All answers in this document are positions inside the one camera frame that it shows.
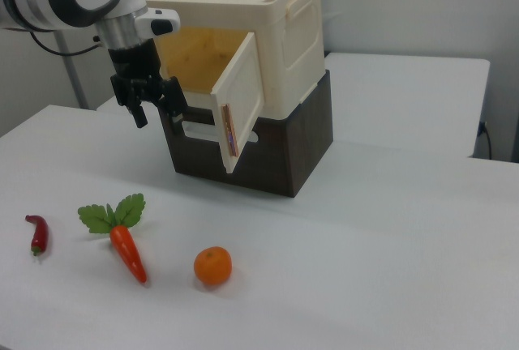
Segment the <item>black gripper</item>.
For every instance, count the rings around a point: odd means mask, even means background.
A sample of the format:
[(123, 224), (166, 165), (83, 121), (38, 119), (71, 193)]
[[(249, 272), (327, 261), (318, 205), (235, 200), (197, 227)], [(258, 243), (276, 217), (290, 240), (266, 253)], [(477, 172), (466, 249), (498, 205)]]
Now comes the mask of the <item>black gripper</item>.
[[(114, 94), (119, 105), (127, 106), (130, 82), (149, 80), (159, 82), (160, 97), (158, 106), (169, 117), (178, 117), (187, 111), (187, 101), (176, 77), (161, 79), (161, 62), (154, 41), (130, 47), (128, 49), (109, 49), (109, 57), (114, 65), (115, 74), (110, 77)], [(144, 109), (139, 100), (128, 102), (128, 111), (138, 128), (148, 124)]]

